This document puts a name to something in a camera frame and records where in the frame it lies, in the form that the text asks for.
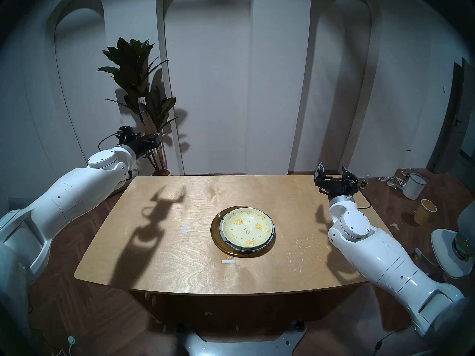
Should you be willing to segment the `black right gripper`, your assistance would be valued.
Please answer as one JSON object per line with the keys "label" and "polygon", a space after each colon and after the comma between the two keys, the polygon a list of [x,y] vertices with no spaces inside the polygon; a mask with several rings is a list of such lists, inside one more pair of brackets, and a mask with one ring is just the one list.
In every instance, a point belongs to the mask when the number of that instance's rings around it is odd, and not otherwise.
{"label": "black right gripper", "polygon": [[353,197],[358,192],[358,178],[346,167],[342,167],[342,177],[330,179],[326,177],[323,163],[320,162],[315,171],[315,186],[330,200],[339,196]]}

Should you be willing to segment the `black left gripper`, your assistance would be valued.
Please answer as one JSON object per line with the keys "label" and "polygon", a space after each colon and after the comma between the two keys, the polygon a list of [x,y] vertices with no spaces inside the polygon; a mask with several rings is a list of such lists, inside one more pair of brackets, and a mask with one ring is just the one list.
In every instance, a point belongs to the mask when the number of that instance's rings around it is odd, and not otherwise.
{"label": "black left gripper", "polygon": [[130,126],[122,126],[118,130],[118,146],[129,147],[139,158],[149,152],[149,143],[160,143],[160,134],[147,134],[147,141],[141,138],[140,133],[135,133]]}

